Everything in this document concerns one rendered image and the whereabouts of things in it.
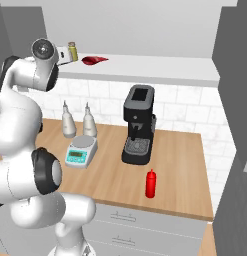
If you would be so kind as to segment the yellow-green shaker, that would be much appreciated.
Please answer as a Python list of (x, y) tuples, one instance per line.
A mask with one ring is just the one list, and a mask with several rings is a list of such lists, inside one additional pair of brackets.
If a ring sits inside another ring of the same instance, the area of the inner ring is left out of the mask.
[(68, 48), (69, 48), (69, 51), (71, 52), (72, 60), (74, 62), (78, 61), (78, 53), (77, 53), (75, 42), (68, 42)]

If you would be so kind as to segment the grey cabinet door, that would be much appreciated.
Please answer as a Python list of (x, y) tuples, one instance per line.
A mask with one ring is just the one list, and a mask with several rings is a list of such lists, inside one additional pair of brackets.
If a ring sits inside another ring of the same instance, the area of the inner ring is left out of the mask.
[(30, 56), (32, 43), (46, 37), (41, 7), (2, 7), (0, 4), (0, 74), (7, 57)]
[(222, 8), (212, 59), (237, 156), (247, 173), (247, 0)]

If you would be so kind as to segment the grey spouted bottle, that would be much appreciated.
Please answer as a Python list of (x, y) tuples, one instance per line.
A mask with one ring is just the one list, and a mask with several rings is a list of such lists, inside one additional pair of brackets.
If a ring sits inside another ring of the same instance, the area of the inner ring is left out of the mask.
[(62, 114), (62, 132), (66, 138), (74, 138), (76, 136), (76, 125), (71, 113), (69, 112), (68, 105), (63, 104)]
[(89, 105), (85, 106), (85, 115), (83, 118), (83, 134), (92, 137), (97, 136), (95, 120), (93, 115), (91, 114)]

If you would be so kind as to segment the white cabinet shelf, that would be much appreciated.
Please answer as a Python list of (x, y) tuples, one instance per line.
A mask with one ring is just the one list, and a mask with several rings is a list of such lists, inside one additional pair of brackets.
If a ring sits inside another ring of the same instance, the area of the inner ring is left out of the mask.
[(133, 82), (139, 84), (218, 87), (209, 58), (106, 55), (107, 61), (85, 65), (81, 60), (59, 67), (60, 78)]

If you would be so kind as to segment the red condiment bottle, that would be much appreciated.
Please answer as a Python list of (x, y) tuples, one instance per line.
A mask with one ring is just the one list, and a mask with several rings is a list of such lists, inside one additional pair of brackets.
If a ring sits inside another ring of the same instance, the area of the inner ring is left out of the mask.
[(147, 198), (153, 198), (155, 196), (156, 189), (156, 173), (150, 170), (146, 175), (146, 187), (145, 195)]

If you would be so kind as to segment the white kitchen scale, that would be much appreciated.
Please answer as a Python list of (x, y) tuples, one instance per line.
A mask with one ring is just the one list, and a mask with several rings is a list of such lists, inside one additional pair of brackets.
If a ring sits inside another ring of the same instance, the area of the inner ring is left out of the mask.
[(98, 148), (97, 139), (92, 136), (76, 136), (67, 148), (65, 164), (71, 168), (86, 169)]

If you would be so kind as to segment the black coffee machine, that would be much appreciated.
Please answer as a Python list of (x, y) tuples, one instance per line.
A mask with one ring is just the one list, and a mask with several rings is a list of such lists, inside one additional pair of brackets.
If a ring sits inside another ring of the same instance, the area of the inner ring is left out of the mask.
[(155, 89), (149, 85), (133, 85), (123, 105), (123, 119), (128, 135), (121, 159), (124, 163), (146, 165), (150, 161), (156, 126), (153, 113)]

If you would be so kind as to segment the grey drawer front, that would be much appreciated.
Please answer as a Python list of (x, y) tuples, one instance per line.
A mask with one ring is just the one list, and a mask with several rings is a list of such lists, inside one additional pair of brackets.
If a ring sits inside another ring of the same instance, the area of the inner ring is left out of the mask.
[[(124, 224), (151, 231), (161, 231), (168, 234), (180, 235), (188, 238), (203, 238), (207, 222), (185, 217), (171, 216), (154, 212), (134, 210), (104, 204), (96, 205), (95, 219), (114, 224)], [(128, 222), (110, 218), (110, 214), (118, 212), (122, 215), (131, 214), (136, 217), (136, 222)]]
[[(201, 240), (151, 231), (128, 225), (92, 221), (83, 227), (97, 256), (197, 256)], [(131, 238), (136, 245), (112, 242), (113, 237)]]

